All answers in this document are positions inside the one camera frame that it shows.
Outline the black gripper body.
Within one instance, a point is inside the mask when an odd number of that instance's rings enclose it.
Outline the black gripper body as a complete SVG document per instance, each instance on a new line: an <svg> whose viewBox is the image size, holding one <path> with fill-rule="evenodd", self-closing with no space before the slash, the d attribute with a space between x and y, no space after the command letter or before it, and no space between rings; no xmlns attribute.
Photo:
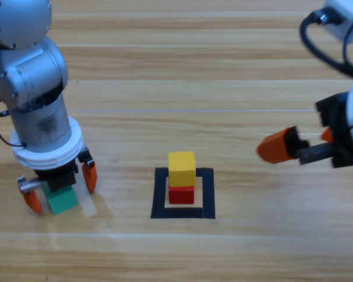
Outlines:
<svg viewBox="0 0 353 282"><path fill-rule="evenodd" d="M89 167L94 165L89 149L83 147L76 157L80 163L88 163ZM30 192L38 187L48 186L51 192L73 185L76 183L75 174L79 172L76 159L71 160L67 164L48 170L35 170L36 177L27 180L24 176L17 179L18 187L24 192Z"/></svg>
<svg viewBox="0 0 353 282"><path fill-rule="evenodd" d="M315 103L321 125L330 133L326 143L306 147L297 151L302 165L330 159L332 167L353 166L353 137L347 118L348 93L338 93Z"/></svg>

